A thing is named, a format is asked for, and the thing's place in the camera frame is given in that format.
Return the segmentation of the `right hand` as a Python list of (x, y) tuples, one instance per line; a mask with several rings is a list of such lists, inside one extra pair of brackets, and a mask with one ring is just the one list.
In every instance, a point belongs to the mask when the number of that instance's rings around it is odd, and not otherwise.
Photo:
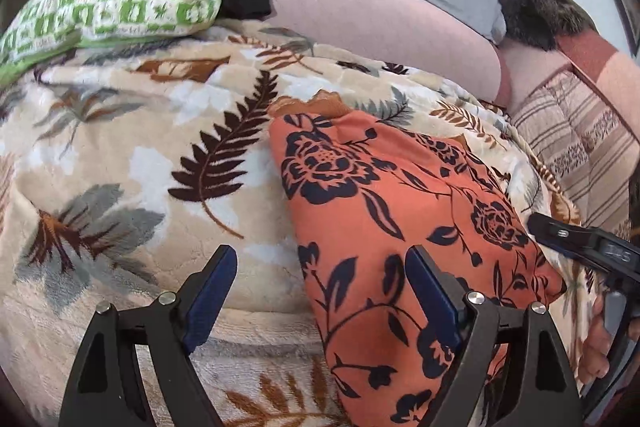
[(584, 385), (589, 385), (595, 379), (604, 377), (610, 369), (608, 351), (611, 349), (612, 337), (604, 327), (603, 307), (603, 298), (598, 297), (593, 303), (589, 332), (582, 344), (578, 379)]

